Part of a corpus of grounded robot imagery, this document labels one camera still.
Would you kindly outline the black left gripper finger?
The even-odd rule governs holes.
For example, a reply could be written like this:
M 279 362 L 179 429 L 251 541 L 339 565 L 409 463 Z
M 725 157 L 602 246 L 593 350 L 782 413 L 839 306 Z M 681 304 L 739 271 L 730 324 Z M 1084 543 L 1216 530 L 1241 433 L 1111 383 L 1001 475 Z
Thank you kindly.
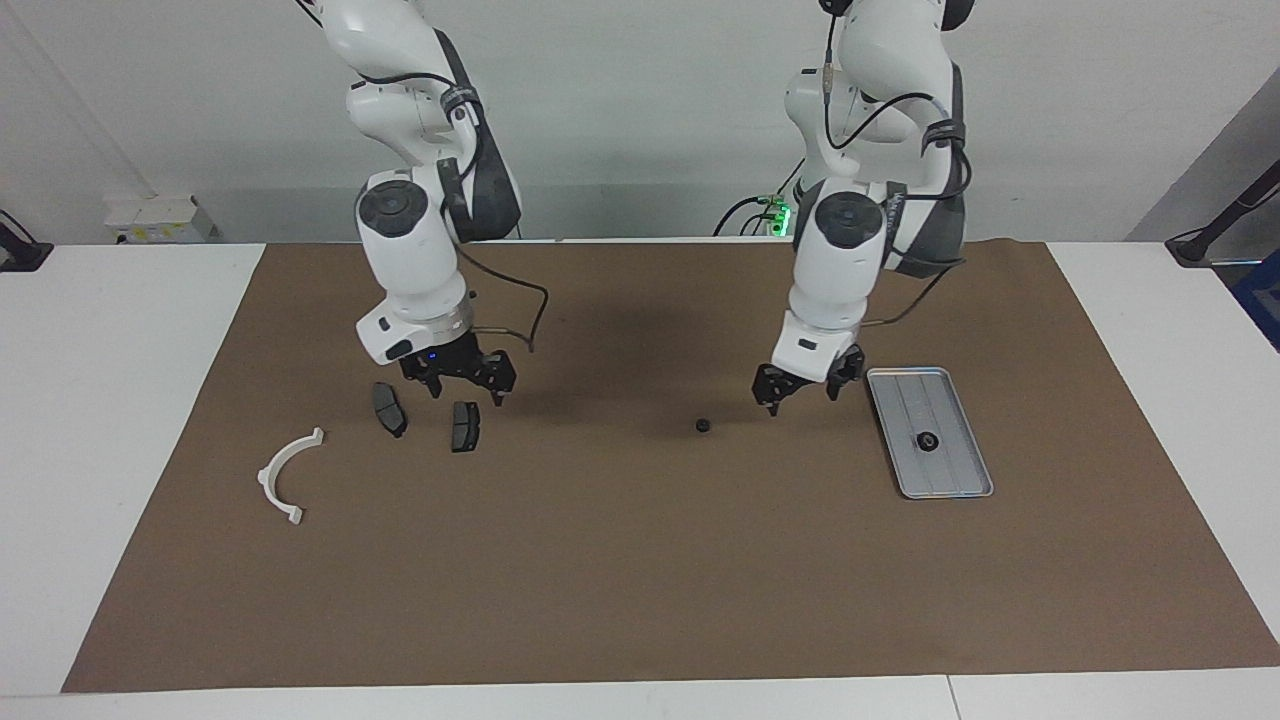
M 794 392 L 794 377 L 774 365 L 759 365 L 751 382 L 756 405 L 778 416 L 781 404 Z
M 865 354 L 861 348 L 849 348 L 838 357 L 828 373 L 828 400 L 837 401 L 845 386 L 861 378 Z

